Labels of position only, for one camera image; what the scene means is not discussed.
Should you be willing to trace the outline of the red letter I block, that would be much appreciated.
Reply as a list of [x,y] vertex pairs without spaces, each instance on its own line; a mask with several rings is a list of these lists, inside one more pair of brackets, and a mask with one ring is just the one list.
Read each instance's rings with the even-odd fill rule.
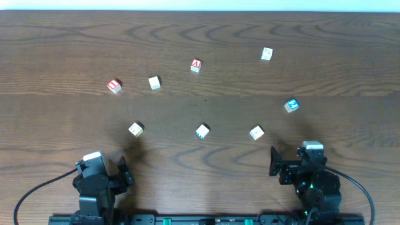
[[108,87],[109,90],[112,91],[114,94],[118,93],[118,92],[122,89],[121,84],[120,84],[117,80],[115,80],[115,79],[110,80],[110,81],[107,83],[107,87]]

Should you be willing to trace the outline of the red letter A block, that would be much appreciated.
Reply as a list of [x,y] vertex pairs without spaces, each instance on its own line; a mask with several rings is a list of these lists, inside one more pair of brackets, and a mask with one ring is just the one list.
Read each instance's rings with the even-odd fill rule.
[[198,73],[201,70],[202,63],[200,59],[193,59],[191,62],[191,71]]

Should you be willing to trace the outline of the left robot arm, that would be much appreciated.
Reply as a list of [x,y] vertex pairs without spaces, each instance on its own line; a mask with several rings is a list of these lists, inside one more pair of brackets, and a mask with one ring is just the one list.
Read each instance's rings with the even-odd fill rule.
[[101,155],[77,162],[78,175],[72,185],[79,193],[79,212],[70,224],[129,224],[128,215],[114,204],[116,196],[134,184],[134,178],[124,157],[117,168],[119,172],[110,176]]

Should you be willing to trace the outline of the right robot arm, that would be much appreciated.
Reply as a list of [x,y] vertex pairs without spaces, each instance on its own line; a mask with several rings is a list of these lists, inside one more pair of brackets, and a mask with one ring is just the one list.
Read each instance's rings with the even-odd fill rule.
[[279,176],[281,185],[293,185],[302,210],[286,219],[286,224],[337,224],[341,202],[339,177],[324,169],[327,157],[318,141],[304,141],[297,149],[300,160],[284,160],[271,147],[270,176]]

